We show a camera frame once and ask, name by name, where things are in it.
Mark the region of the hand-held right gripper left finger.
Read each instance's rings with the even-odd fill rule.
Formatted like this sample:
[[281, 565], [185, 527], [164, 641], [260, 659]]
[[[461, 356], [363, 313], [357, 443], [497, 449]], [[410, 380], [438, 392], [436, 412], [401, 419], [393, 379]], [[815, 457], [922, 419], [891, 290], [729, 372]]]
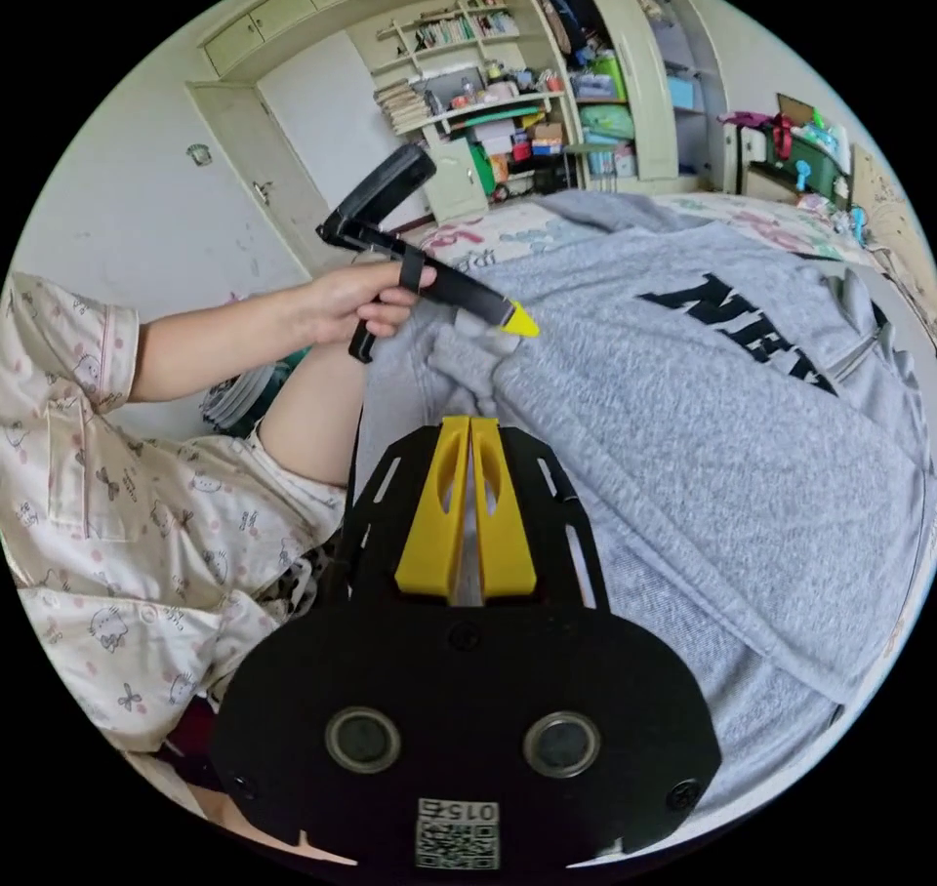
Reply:
[[446, 417], [438, 428], [427, 475], [394, 580], [401, 593], [455, 597], [466, 514], [469, 418]]

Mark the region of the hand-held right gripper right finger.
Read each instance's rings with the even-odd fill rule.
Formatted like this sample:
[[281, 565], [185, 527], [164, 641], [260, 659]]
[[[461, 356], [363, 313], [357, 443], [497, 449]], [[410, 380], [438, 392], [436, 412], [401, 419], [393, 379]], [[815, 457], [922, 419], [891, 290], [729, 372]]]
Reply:
[[501, 428], [494, 419], [472, 418], [470, 438], [482, 600], [528, 598], [537, 575]]

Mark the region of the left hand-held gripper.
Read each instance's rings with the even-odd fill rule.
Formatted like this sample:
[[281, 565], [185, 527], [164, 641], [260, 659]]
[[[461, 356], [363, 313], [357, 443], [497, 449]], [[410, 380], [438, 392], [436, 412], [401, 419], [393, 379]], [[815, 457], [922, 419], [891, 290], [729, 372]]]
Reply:
[[540, 335], [540, 327], [519, 303], [372, 224], [356, 220], [327, 220], [316, 228], [316, 232], [324, 243], [332, 247], [371, 250], [399, 262], [399, 285], [412, 294], [464, 310], [513, 337], [536, 338]]

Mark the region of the person's left hand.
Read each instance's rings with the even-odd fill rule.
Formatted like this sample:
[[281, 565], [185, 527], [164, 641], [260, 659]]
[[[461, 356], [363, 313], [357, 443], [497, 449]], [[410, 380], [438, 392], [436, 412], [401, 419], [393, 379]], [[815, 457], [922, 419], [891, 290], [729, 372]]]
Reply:
[[349, 342], [358, 327], [378, 339], [395, 335], [437, 276], [425, 266], [417, 285], [408, 288], [401, 272], [401, 262], [356, 263], [301, 288], [304, 341]]

